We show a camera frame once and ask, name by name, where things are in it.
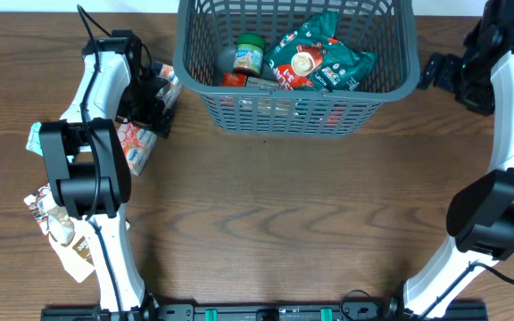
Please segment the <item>colourful tissue multipack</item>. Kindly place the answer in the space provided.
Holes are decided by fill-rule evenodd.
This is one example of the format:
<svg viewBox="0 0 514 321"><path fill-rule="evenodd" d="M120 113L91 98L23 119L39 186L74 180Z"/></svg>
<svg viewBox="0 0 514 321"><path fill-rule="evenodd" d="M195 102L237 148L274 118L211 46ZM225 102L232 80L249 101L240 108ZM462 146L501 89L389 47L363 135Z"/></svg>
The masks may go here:
<svg viewBox="0 0 514 321"><path fill-rule="evenodd" d="M183 84L176 76L174 68L165 63L153 65L155 80L164 86L154 89L154 107L145 119L119 118L118 138L126 157L130 173L139 176L145 166L158 137L167 138L174 118L174 105L182 92Z"/></svg>

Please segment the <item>red spaghetti packet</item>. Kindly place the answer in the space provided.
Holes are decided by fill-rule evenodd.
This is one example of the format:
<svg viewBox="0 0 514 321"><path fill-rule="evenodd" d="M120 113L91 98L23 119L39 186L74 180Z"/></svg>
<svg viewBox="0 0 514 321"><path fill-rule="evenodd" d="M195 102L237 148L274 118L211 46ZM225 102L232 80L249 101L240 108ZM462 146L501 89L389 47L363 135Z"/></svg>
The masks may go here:
<svg viewBox="0 0 514 321"><path fill-rule="evenodd" d="M221 81L221 86L250 86L264 89L281 89L282 86L275 80L267 80L263 78L249 77L243 74L225 72ZM343 116L342 109L336 109L328 118L329 126L336 125Z"/></svg>

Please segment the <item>teal wet wipes packet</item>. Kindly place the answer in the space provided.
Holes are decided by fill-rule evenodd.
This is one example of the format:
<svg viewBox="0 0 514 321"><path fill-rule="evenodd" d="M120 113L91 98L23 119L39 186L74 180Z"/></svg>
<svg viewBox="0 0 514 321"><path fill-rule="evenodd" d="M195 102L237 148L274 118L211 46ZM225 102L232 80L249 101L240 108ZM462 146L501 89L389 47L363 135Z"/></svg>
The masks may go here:
<svg viewBox="0 0 514 321"><path fill-rule="evenodd" d="M41 128L40 122L35 122L29 131L29 137L28 141L26 143L26 149L30 152L34 152L35 154L42 156L43 151L41 148L40 138L39 138L39 131Z"/></svg>

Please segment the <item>green lid jar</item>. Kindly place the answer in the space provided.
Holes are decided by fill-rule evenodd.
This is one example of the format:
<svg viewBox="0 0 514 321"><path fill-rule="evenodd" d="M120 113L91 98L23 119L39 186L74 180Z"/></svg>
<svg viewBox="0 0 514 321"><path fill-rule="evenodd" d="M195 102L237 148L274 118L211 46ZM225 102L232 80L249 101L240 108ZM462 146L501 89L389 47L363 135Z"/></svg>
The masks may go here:
<svg viewBox="0 0 514 321"><path fill-rule="evenodd" d="M265 40L252 33L244 33L238 37L233 71L249 77L259 78L262 70L262 60Z"/></svg>

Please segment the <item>green coffee sachet bag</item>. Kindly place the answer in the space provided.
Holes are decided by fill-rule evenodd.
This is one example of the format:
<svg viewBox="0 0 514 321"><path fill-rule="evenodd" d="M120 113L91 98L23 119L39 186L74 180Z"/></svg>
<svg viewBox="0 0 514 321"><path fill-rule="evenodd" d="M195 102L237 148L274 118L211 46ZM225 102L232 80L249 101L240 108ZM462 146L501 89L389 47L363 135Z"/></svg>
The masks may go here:
<svg viewBox="0 0 514 321"><path fill-rule="evenodd" d="M337 12L316 13L265 53L282 89L354 91L367 78L377 56L336 39L337 23Z"/></svg>

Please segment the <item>beige brown snack pouch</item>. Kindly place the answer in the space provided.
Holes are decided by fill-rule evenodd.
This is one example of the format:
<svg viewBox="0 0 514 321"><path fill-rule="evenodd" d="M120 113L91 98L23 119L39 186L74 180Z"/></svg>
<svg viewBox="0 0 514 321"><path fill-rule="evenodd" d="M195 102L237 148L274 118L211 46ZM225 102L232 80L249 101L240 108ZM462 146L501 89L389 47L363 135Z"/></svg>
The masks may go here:
<svg viewBox="0 0 514 321"><path fill-rule="evenodd" d="M88 242L83 234L76 231L66 209L55 203L49 184L26 196L24 202L64 270L76 282L82 283L95 271Z"/></svg>

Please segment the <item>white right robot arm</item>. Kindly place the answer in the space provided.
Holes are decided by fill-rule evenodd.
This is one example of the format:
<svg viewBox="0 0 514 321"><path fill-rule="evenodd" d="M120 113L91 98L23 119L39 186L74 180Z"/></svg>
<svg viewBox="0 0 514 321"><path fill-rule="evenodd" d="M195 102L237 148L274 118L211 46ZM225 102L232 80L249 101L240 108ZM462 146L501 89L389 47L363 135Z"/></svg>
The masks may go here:
<svg viewBox="0 0 514 321"><path fill-rule="evenodd" d="M436 53L419 88L440 87L470 111L493 116L486 173L449 205L447 236L430 261L406 280L385 313L389 320L478 320L481 304L457 302L481 273L514 254L514 1L488 0L462 56Z"/></svg>

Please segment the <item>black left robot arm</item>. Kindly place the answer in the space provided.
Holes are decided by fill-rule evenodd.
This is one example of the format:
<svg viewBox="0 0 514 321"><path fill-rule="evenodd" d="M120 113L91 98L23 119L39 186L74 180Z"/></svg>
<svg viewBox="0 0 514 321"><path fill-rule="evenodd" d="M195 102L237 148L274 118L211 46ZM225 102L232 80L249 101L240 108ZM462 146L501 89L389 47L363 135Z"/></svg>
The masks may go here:
<svg viewBox="0 0 514 321"><path fill-rule="evenodd" d="M169 81L152 65L130 29L89 38L85 71L68 110L39 131L48 183L55 203L86 238L101 290L93 308L47 308L44 320L158 320L160 308L137 271L126 209L131 174L115 125L127 120L167 137L174 118L160 96Z"/></svg>

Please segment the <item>grey plastic lattice basket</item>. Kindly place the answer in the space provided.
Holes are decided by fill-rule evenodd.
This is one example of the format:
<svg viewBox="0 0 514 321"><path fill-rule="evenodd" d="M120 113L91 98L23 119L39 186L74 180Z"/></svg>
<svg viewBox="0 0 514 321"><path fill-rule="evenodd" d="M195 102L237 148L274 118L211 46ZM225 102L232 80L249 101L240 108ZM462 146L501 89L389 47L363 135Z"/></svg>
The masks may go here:
<svg viewBox="0 0 514 321"><path fill-rule="evenodd" d="M353 91L292 91L223 86L240 35L274 48L320 12L336 12L336 39L375 54L374 68ZM214 123L231 133L348 136L383 103L399 101L419 78L417 28L411 0L189 0L178 5L173 64L198 93Z"/></svg>

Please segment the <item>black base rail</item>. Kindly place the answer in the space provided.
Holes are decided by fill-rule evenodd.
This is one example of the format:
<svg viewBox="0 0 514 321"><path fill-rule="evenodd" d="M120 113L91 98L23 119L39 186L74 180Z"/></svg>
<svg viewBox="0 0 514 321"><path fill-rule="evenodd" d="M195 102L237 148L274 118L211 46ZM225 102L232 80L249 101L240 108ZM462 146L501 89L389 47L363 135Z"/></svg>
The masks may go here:
<svg viewBox="0 0 514 321"><path fill-rule="evenodd" d="M342 320L444 320L487 321L486 305L478 301L455 301L450 304L443 317L439 318L384 318L384 313L372 301L349 301L343 305L285 305L285 306L193 306L191 304L161 305L155 311L138 316L137 311L127 314L126 320L161 321L342 321ZM94 308L48 308L42 309L40 320L119 320L118 313Z"/></svg>

